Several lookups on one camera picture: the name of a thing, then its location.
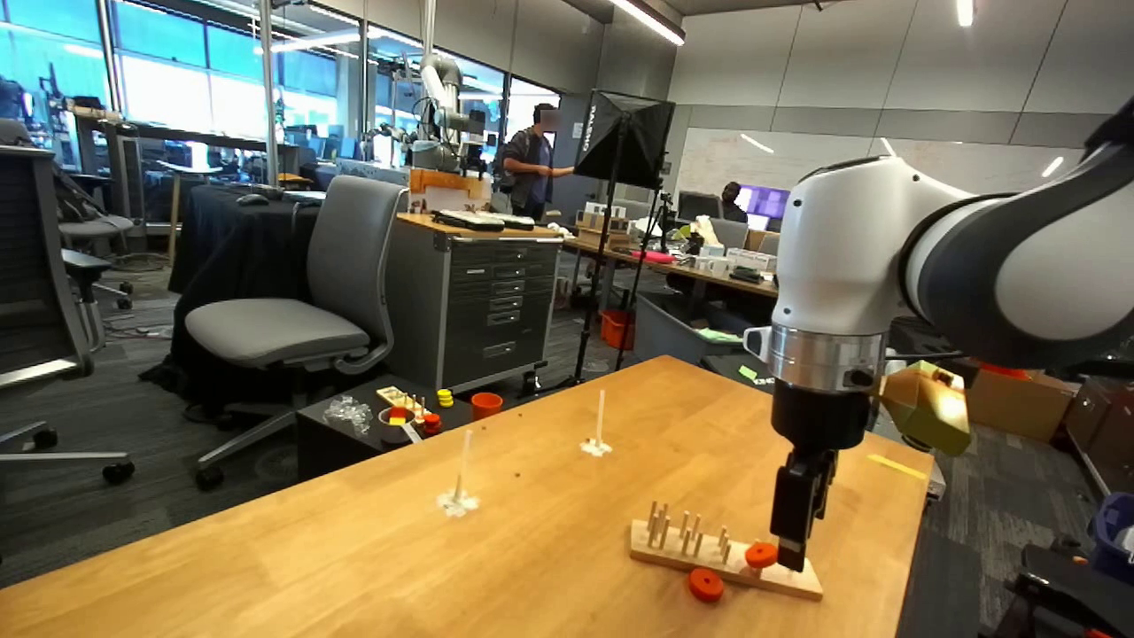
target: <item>robotic arm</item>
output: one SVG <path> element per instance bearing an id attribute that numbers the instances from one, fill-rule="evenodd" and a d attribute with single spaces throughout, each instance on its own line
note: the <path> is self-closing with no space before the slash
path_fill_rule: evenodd
<path id="1" fill-rule="evenodd" d="M 457 171 L 457 153 L 448 146 L 448 131 L 468 131 L 470 122 L 461 115 L 461 66 L 455 55 L 434 51 L 435 0 L 424 0 L 423 20 L 423 91 L 424 115 L 417 140 L 410 146 L 410 168 Z"/>
<path id="2" fill-rule="evenodd" d="M 837 455 L 874 423 L 888 319 L 910 304 L 965 356 L 1070 366 L 1134 338 L 1134 98 L 1067 181 L 966 196 L 897 157 L 808 174 L 790 190 L 773 312 L 781 565 L 802 569 Z"/>

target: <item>red object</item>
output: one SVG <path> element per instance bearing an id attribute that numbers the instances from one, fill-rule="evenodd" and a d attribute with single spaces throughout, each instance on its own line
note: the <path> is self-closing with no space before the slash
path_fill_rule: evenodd
<path id="1" fill-rule="evenodd" d="M 635 348 L 635 314 L 601 312 L 601 344 L 609 344 L 612 351 L 616 348 L 632 351 Z"/>
<path id="2" fill-rule="evenodd" d="M 777 541 L 753 541 L 743 559 L 756 569 L 773 568 L 781 559 L 781 547 Z"/>
<path id="3" fill-rule="evenodd" d="M 430 411 L 424 423 L 423 423 L 424 435 L 435 435 L 438 431 L 438 413 Z"/>
<path id="4" fill-rule="evenodd" d="M 503 396 L 501 392 L 470 392 L 470 413 L 476 417 L 486 417 L 486 413 L 496 413 L 503 406 Z"/>
<path id="5" fill-rule="evenodd" d="M 688 593 L 694 593 L 702 604 L 722 599 L 722 579 L 717 569 L 694 568 L 688 575 Z"/>

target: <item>wooden peg board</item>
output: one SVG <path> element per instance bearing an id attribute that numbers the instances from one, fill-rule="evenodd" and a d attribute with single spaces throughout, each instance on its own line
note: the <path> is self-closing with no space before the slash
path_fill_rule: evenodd
<path id="1" fill-rule="evenodd" d="M 790 593 L 790 595 L 806 595 L 806 599 L 821 599 L 821 586 L 819 575 L 811 568 L 811 559 L 806 559 L 806 569 L 787 569 L 782 565 L 773 568 L 748 568 L 743 554 L 753 541 L 737 541 L 728 539 L 728 547 L 718 541 L 718 535 L 702 535 L 702 550 L 694 554 L 694 541 L 679 539 L 679 527 L 670 527 L 668 541 L 649 547 L 649 520 L 632 520 L 632 555 L 644 559 L 644 565 L 662 565 L 662 568 L 677 568 L 677 569 L 690 569 L 690 568 L 708 568 L 717 569 L 722 581 L 740 586 L 740 587 L 777 587 L 777 593 Z"/>

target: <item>workbench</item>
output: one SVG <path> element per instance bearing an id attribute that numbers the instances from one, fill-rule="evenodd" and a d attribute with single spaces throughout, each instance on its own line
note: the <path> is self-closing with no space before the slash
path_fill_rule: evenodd
<path id="1" fill-rule="evenodd" d="M 586 456 L 605 391 L 609 456 Z M 481 501 L 442 517 L 457 451 Z M 897 636 L 930 456 L 844 455 L 811 559 L 825 599 L 627 555 L 652 501 L 766 539 L 787 442 L 768 396 L 652 358 L 75 568 L 0 587 L 0 636 Z"/>
<path id="2" fill-rule="evenodd" d="M 574 239 L 564 248 L 579 250 L 579 255 L 587 255 L 587 257 L 598 257 L 598 241 L 593 241 L 593 239 Z M 616 269 L 620 265 L 638 265 L 638 255 L 616 250 L 616 248 L 601 248 L 601 257 L 609 265 L 616 265 Z M 694 280 L 694 285 L 737 292 L 737 293 L 777 299 L 777 285 L 768 285 L 768 280 L 731 280 L 731 275 L 718 275 L 718 272 L 708 272 L 708 269 L 694 269 L 694 265 L 679 265 L 679 261 L 643 261 L 643 265 L 657 269 L 657 272 L 668 272 L 668 275 L 685 275 L 685 280 Z"/>

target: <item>black office chair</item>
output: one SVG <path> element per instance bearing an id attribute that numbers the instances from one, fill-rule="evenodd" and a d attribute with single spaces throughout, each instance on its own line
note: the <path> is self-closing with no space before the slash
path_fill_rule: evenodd
<path id="1" fill-rule="evenodd" d="M 59 257 L 52 157 L 0 146 L 0 385 L 89 367 L 92 358 Z M 0 455 L 0 464 L 103 464 L 107 482 L 136 476 L 125 451 L 39 455 L 58 442 L 44 423 L 3 431 L 0 445 L 19 439 L 32 445 Z"/>

